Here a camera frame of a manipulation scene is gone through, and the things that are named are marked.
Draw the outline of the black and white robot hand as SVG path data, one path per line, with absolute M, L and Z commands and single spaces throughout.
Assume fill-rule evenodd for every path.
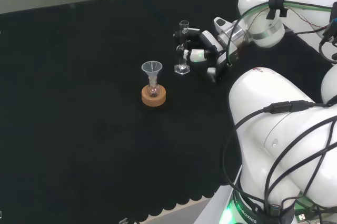
M 207 75 L 211 81 L 219 83 L 229 70 L 226 59 L 226 45 L 222 45 L 209 32 L 200 29 L 186 29 L 176 31 L 173 40 L 177 44 L 179 64 L 174 65 L 177 74 L 184 75 L 190 72 L 189 63 L 214 62 L 214 67 L 207 68 Z

